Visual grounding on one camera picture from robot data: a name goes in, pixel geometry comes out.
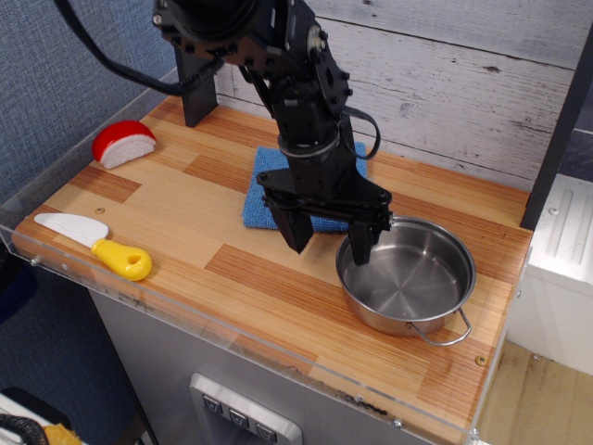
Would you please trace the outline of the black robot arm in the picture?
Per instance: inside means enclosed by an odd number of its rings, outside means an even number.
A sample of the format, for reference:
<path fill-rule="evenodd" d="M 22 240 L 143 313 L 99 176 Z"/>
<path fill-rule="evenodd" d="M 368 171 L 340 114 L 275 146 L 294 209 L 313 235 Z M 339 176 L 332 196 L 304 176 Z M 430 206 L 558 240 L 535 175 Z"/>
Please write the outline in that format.
<path fill-rule="evenodd" d="M 347 223 L 354 262 L 390 227 L 391 194 L 358 171 L 348 74 L 302 1 L 158 1 L 153 21 L 187 56 L 236 66 L 274 118 L 283 170 L 262 172 L 263 200 L 286 244 L 301 251 L 316 217 Z"/>

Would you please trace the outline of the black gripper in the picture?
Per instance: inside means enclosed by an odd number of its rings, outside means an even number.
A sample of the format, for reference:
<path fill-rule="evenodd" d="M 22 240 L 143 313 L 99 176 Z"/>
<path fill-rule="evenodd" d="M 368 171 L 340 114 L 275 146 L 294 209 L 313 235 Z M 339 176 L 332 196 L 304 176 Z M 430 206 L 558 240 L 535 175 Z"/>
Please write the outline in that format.
<path fill-rule="evenodd" d="M 366 155 L 357 155 L 355 161 L 365 160 L 363 158 Z M 303 186 L 306 186 L 309 191 L 312 190 L 312 193 L 329 193 L 337 190 L 337 187 L 343 183 L 344 177 L 340 172 L 343 170 L 342 167 L 344 166 L 342 164 L 344 164 L 344 162 L 341 160 L 338 160 L 337 169 L 334 168 L 335 166 L 330 165 L 332 162 L 328 165 L 325 165 L 324 163 L 306 165 L 303 169 L 300 169 L 299 167 L 300 172 L 293 178 L 292 173 L 296 174 L 296 172 L 289 170 L 289 167 L 298 167 L 296 159 L 289 159 L 287 156 L 285 157 L 288 162 L 288 179 L 293 180 L 295 186 L 297 186 L 297 179 L 303 179 L 306 180 L 306 182 L 303 183 Z M 268 179 L 271 178 L 270 172 L 272 171 L 266 171 Z M 358 174 L 362 178 L 368 179 L 367 177 L 363 177 L 359 172 Z M 287 246 L 300 254 L 314 234 L 309 207 L 301 206 L 292 209 L 282 209 L 272 206 L 270 211 Z M 348 240 L 351 246 L 352 257 L 356 265 L 364 265 L 370 261 L 371 250 L 377 244 L 381 232 L 382 228 L 378 224 L 358 221 L 349 224 Z"/>

